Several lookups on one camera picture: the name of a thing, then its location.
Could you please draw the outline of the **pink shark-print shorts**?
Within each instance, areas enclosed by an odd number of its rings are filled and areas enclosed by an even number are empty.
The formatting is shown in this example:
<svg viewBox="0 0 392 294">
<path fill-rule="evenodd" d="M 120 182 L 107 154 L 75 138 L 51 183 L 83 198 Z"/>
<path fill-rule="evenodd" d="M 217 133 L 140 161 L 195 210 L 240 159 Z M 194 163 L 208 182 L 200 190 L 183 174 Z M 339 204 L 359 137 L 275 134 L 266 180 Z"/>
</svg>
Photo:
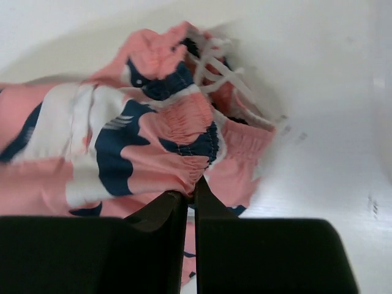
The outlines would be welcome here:
<svg viewBox="0 0 392 294">
<path fill-rule="evenodd" d="M 1 85 L 1 217 L 124 219 L 165 192 L 188 210 L 200 179 L 239 216 L 276 128 L 231 47 L 188 22 L 141 29 L 87 79 Z M 196 271 L 186 218 L 181 287 Z"/>
</svg>

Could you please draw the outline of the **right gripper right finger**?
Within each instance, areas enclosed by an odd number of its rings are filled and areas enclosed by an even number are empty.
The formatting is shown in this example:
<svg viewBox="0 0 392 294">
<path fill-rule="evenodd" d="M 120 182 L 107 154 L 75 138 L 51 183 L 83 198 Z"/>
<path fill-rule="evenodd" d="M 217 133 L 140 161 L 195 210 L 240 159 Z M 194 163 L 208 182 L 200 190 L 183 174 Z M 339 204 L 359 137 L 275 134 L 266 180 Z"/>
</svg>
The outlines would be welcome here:
<svg viewBox="0 0 392 294">
<path fill-rule="evenodd" d="M 358 293 L 323 219 L 240 218 L 200 179 L 194 192 L 199 293 Z"/>
</svg>

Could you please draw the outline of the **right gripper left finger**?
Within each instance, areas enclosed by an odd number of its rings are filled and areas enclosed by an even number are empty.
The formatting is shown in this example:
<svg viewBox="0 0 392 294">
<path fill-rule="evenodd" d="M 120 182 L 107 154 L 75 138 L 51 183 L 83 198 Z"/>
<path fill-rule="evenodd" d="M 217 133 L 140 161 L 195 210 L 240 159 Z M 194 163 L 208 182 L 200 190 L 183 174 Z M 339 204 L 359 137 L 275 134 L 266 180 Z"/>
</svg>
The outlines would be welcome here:
<svg viewBox="0 0 392 294">
<path fill-rule="evenodd" d="M 165 192 L 133 215 L 1 217 L 2 293 L 179 293 L 187 203 Z"/>
</svg>

